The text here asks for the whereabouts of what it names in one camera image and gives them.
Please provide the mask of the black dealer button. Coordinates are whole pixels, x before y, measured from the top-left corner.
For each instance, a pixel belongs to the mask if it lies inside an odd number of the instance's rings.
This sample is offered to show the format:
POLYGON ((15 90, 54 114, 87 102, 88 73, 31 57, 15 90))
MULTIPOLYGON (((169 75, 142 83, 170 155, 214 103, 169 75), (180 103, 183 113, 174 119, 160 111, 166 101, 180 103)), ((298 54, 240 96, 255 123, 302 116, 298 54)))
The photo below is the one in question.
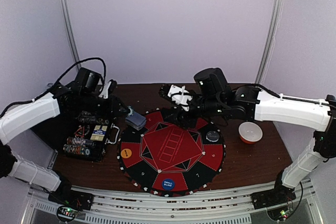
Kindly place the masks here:
POLYGON ((216 131, 209 131, 206 133, 206 139, 209 142, 212 142, 212 143, 218 142, 219 138, 220 138, 220 135, 216 131))

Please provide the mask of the orange big blind button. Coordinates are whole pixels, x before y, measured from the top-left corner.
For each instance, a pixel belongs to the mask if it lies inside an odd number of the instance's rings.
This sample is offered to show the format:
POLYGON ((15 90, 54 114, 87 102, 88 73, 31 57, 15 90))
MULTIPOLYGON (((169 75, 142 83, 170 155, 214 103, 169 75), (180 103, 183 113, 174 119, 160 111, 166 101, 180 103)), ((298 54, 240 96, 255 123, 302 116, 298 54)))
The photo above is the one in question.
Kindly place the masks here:
POLYGON ((124 148, 121 150, 121 157, 124 159, 130 158, 132 156, 132 150, 129 148, 124 148))

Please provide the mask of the blue small blind button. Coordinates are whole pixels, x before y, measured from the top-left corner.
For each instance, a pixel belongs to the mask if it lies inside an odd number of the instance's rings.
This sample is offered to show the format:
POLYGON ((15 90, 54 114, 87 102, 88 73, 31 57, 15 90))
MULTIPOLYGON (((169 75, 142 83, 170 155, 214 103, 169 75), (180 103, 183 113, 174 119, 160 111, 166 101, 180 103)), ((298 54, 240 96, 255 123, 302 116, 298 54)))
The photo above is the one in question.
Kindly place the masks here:
POLYGON ((171 178, 165 178, 162 183, 161 186, 164 190, 172 190, 175 187, 175 181, 171 178))

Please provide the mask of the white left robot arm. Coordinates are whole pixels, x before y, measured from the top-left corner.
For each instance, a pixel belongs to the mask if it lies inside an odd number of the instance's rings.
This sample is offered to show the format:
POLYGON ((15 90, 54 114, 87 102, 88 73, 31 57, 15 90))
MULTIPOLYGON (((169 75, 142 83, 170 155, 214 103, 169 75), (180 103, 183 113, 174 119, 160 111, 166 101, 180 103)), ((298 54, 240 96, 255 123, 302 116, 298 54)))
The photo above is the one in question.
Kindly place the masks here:
POLYGON ((51 148, 62 148, 70 130, 80 126, 110 126, 115 118, 133 113, 113 95, 117 83, 87 68, 80 68, 74 81, 59 80, 34 99, 14 102, 1 113, 1 177, 13 177, 54 194, 64 205, 76 197, 70 181, 60 172, 27 160, 10 147, 10 142, 32 131, 51 148))

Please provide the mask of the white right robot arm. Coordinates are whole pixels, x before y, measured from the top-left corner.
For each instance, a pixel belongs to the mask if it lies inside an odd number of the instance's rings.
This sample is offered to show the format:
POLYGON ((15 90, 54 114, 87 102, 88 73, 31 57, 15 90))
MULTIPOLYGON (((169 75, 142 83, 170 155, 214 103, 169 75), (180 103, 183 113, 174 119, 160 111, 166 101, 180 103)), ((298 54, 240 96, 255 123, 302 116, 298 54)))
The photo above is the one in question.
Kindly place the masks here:
POLYGON ((261 84, 231 88, 220 68, 207 68, 194 76, 200 93, 186 87, 164 84, 159 96, 175 105, 168 121, 182 128, 196 125, 198 118, 221 116, 229 120, 271 121, 300 125, 314 130, 308 147, 281 171, 268 191, 272 203, 289 196, 317 166, 335 158, 335 97, 305 99, 277 94, 261 84))

